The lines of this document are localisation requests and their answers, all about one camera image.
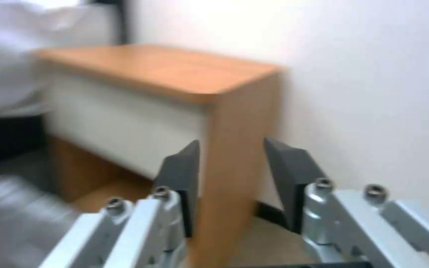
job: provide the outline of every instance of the baseboard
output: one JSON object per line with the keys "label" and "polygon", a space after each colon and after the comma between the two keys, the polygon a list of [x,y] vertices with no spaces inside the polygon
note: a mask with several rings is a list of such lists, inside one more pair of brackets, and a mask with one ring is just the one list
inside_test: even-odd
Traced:
{"label": "baseboard", "polygon": [[265,202],[257,202],[256,217],[267,220],[271,223],[277,224],[281,227],[287,229],[286,218],[284,217],[284,212],[271,205],[266,204]]}

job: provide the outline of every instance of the metal linkage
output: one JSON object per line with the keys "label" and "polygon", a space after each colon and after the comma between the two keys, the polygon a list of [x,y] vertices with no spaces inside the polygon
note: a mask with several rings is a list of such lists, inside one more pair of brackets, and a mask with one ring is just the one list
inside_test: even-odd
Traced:
{"label": "metal linkage", "polygon": [[334,190],[307,151],[268,138],[264,148],[286,228],[302,234],[307,253],[323,263],[318,267],[349,267],[352,261],[375,268],[429,266],[417,253],[429,254],[429,211],[412,202],[387,202],[381,185]]}
{"label": "metal linkage", "polygon": [[343,262],[344,258],[329,242],[325,227],[325,202],[334,190],[334,183],[319,178],[305,188],[305,206],[302,218],[303,248],[317,261],[324,263]]}
{"label": "metal linkage", "polygon": [[104,268],[176,268],[185,256],[180,197],[161,186],[136,202]]}
{"label": "metal linkage", "polygon": [[112,198],[99,213],[80,215],[39,268],[102,266],[132,209],[131,202]]}
{"label": "metal linkage", "polygon": [[429,210],[415,201],[396,200],[388,202],[381,215],[417,251],[429,254]]}

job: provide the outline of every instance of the floor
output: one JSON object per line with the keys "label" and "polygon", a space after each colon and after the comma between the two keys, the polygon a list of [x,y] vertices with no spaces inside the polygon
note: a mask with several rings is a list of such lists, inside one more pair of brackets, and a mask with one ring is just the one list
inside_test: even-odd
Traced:
{"label": "floor", "polygon": [[298,234],[255,218],[228,267],[314,263],[301,242]]}

